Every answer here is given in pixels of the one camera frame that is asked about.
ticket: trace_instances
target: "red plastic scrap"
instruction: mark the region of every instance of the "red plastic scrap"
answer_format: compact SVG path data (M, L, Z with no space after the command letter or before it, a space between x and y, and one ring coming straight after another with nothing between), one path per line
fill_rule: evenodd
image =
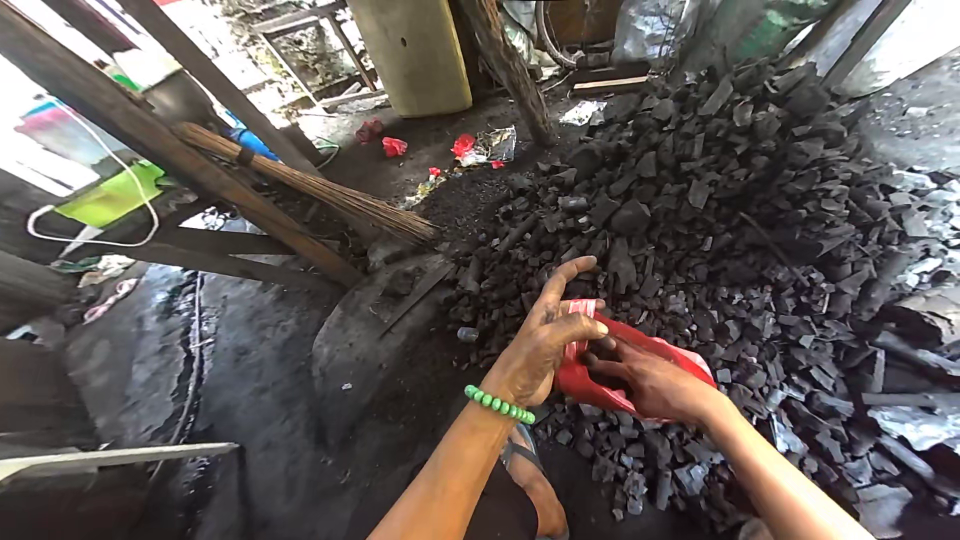
M635 328L629 327L623 323L612 321L600 313L596 313L596 300L572 300L570 301L570 313L581 312L593 317L597 321L607 325L610 329L610 335L618 337L624 341L633 343L638 347L650 351L651 353L666 358L685 371L693 374L697 379L716 388L716 382L713 381L713 375L710 373L707 363L696 353L692 353L680 347L674 347L658 337L650 337ZM614 390L602 384L598 384L590 378L587 366L580 361L580 355L587 350L586 341L569 343L564 349L564 361L557 370L555 381L567 396L573 398L575 402L595 405L607 410L625 410L637 418L634 404L627 399L623 390Z
M364 122L357 131L353 132L353 136L360 141L360 144L367 144L382 133L383 122L379 118L374 118L371 122Z
M391 136L383 137L383 152L387 155L387 158L395 158L396 156L403 156L407 151L407 143L403 142L398 138L393 138Z
M453 155L457 158L462 158L464 154L473 150L473 143L477 141L477 138L471 134L463 134L457 137L457 140L453 141L453 148L450 149L453 152Z

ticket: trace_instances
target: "broom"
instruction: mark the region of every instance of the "broom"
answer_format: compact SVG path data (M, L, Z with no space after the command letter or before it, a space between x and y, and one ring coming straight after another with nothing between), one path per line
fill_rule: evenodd
M185 142L211 152L224 160L238 162L240 145L211 133L197 124L181 122L174 132ZM340 212L370 220L387 232L417 242L433 238L436 226L410 211L395 209L370 195L343 187L321 176L308 175L292 169L279 161L254 155L249 168L279 180L294 189L312 195Z

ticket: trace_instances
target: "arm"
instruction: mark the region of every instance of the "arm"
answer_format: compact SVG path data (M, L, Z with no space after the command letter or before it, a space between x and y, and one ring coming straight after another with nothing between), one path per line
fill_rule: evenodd
M701 423L727 457L774 538L873 539L850 514L770 445L736 406L707 386L715 405Z
M628 382L633 389L631 400L641 414L675 418L705 429L775 538L873 538L756 432L719 390L624 341L608 337L603 345L606 354L618 361L588 355L591 369Z
M595 264L595 257L581 257L557 268L514 341L480 383L481 390L517 406L542 403L564 345L608 333L607 327L582 313L563 315L560 301L566 283ZM468 403L369 538L463 538L515 423L477 403Z

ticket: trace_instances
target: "green beaded bracelet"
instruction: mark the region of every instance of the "green beaded bracelet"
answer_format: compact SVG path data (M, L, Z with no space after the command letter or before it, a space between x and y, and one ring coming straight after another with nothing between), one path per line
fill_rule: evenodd
M533 412L516 405L511 405L500 398L495 398L472 384L468 384L467 387L464 388L464 394L467 395L468 399L474 400L482 406L489 407L491 410L499 412L504 416L515 418L524 424L530 425L537 420Z

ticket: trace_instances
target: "yellow cylinder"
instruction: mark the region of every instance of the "yellow cylinder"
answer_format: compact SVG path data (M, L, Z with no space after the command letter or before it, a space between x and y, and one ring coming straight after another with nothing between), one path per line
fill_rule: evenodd
M405 118L473 105L447 0L348 0L367 52Z

